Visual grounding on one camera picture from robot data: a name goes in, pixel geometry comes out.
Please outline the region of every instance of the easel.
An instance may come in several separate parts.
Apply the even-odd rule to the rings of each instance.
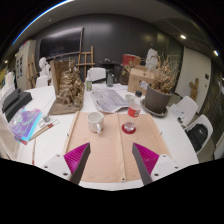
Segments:
[[[29,87],[27,86],[27,82],[26,82],[26,86],[27,86],[27,89],[33,89],[36,86],[36,80],[37,80],[37,74],[38,74],[36,70],[33,54],[32,54],[32,61],[30,63],[28,63],[28,57],[26,58],[26,64],[27,64],[26,78],[27,78],[27,82],[29,83]]]
[[[82,63],[80,64],[80,59],[81,59],[81,55],[84,54],[85,55],[85,63]],[[87,55],[90,54],[91,55],[91,63],[87,63]],[[93,65],[95,65],[95,63],[93,63],[93,46],[91,46],[91,52],[80,52],[79,54],[79,59],[78,59],[78,69],[79,69],[79,66],[85,66],[85,71],[84,71],[84,81],[86,80],[86,66],[92,66],[93,68]]]

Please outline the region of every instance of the paper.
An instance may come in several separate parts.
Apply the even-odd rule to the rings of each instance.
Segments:
[[[120,83],[117,83],[117,84],[113,84],[113,87],[108,87],[107,84],[102,83],[102,84],[92,84],[92,89],[93,89],[93,91],[106,90],[106,89],[119,91],[119,90],[127,90],[128,86],[121,85]]]
[[[40,118],[40,110],[26,111],[24,108],[21,108],[9,122],[9,129],[16,140],[28,141]]]
[[[91,92],[93,103],[98,111],[115,113],[120,108],[129,107],[126,102],[114,90],[97,90]]]

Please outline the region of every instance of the vase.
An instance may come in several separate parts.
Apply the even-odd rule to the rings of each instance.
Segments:
[[[145,107],[151,110],[152,112],[161,114],[166,109],[170,97],[171,93],[165,94],[158,92],[151,88],[150,85],[148,85],[145,94]]]

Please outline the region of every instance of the cardboard box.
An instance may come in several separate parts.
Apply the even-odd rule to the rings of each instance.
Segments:
[[[139,56],[132,55],[132,54],[123,54],[122,65],[124,66],[129,65],[133,67],[135,65],[139,65],[140,62],[141,62],[141,58]]]
[[[132,68],[128,81],[128,92],[135,93],[137,90],[142,92],[145,96],[146,90],[140,87],[142,81],[147,83],[152,83],[154,79],[154,74],[151,72],[146,72],[147,68],[145,66],[138,65],[137,68]]]

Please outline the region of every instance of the backpack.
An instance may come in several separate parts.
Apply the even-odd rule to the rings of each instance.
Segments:
[[[196,124],[191,130],[186,131],[186,134],[190,139],[194,150],[198,151],[202,148],[202,144],[208,137],[208,129],[203,124]]]

